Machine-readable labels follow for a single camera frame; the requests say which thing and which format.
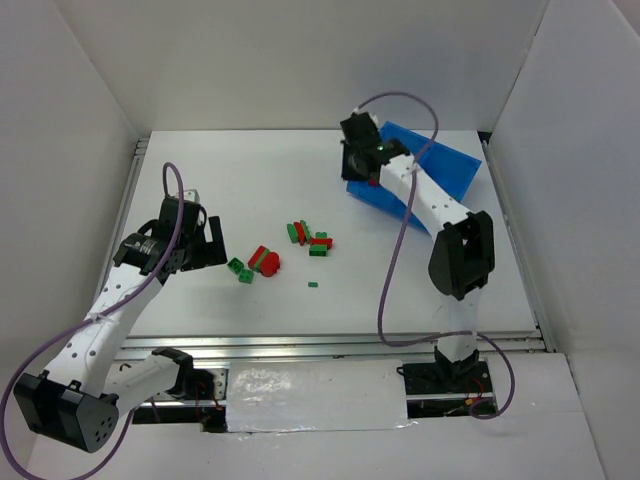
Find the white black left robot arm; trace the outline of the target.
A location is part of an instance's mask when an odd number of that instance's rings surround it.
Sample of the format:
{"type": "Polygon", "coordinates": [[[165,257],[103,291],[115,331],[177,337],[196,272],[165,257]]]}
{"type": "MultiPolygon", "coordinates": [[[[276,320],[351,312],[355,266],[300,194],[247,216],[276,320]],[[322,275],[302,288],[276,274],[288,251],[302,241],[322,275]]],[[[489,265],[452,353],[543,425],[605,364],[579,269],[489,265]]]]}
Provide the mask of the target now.
{"type": "Polygon", "coordinates": [[[155,395],[214,399],[218,374],[194,365],[191,355],[159,347],[122,371],[112,368],[124,340],[170,275],[226,262],[220,220],[210,217],[191,189],[162,201],[158,218],[126,237],[106,284],[77,331],[37,375],[19,376],[13,395],[29,429],[94,453],[117,421],[155,395]]]}

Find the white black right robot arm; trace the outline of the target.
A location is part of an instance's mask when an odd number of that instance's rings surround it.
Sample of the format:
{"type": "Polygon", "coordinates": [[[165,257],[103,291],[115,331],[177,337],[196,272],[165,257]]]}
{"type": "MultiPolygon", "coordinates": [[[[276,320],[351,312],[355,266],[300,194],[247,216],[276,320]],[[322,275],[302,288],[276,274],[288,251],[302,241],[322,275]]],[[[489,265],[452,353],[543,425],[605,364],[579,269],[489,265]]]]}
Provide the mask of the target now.
{"type": "Polygon", "coordinates": [[[479,296],[495,268],[493,220],[461,205],[420,166],[420,156],[435,145],[433,139],[412,153],[398,139],[384,140],[367,112],[353,112],[340,127],[342,178],[382,186],[405,205],[403,218],[416,217],[433,240],[428,275],[446,302],[448,324],[430,338],[436,344],[432,377],[442,387],[454,387],[479,358],[479,296]]]}

